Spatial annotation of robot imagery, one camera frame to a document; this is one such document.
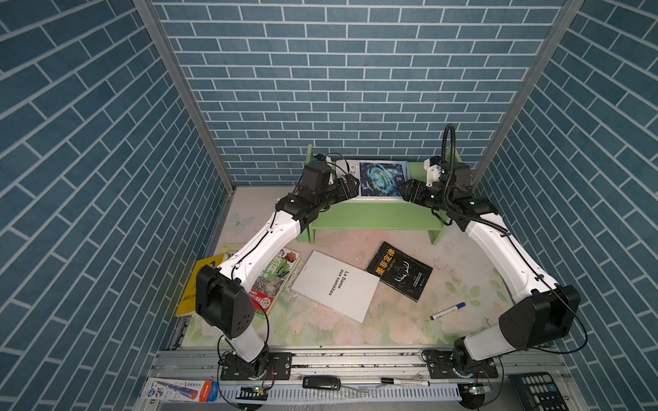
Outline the space cover science magazine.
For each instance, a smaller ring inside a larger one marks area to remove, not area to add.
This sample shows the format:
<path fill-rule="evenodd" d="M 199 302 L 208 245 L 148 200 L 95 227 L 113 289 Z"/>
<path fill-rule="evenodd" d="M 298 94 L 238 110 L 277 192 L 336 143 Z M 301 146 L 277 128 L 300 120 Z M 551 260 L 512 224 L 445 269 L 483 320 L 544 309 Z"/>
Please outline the space cover science magazine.
<path fill-rule="evenodd" d="M 359 181 L 358 195 L 352 201 L 402 201 L 399 187 L 410 178 L 406 161 L 344 160 L 336 162 L 337 176 L 348 171 Z"/>

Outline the white La Dame book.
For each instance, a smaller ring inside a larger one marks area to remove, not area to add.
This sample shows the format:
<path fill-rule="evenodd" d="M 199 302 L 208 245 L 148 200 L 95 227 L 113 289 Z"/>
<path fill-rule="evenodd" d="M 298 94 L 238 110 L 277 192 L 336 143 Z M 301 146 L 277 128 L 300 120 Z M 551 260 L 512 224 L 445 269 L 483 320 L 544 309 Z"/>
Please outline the white La Dame book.
<path fill-rule="evenodd" d="M 379 283 L 373 274 L 313 251 L 291 290 L 363 323 Z"/>

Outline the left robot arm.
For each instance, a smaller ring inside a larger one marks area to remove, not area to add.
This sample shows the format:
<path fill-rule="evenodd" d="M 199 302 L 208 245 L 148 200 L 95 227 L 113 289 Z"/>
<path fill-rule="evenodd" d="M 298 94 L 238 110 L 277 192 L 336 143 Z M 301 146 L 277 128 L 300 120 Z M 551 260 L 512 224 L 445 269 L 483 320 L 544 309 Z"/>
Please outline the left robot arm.
<path fill-rule="evenodd" d="M 195 311 L 219 329 L 236 356 L 249 365 L 267 352 L 267 343 L 251 325 L 257 306 L 249 294 L 267 263 L 315 222 L 320 212 L 359 195 L 360 183 L 345 172 L 334 177 L 327 162 L 303 169 L 291 193 L 281 198 L 263 227 L 231 258 L 202 267 L 195 279 Z"/>

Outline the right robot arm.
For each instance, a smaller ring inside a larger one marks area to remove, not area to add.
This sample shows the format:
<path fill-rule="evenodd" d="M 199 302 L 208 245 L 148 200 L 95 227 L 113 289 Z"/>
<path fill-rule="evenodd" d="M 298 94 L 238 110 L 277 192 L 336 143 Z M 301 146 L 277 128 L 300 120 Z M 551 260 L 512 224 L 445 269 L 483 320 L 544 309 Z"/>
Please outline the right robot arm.
<path fill-rule="evenodd" d="M 455 343 L 454 356 L 464 365 L 487 361 L 566 337 L 577 316 L 581 297 L 562 286 L 534 261 L 505 226 L 487 198 L 472 193 L 470 181 L 453 167 L 428 168 L 429 182 L 415 179 L 400 187 L 403 199 L 431 211 L 442 211 L 492 261 L 513 305 L 492 325 Z"/>

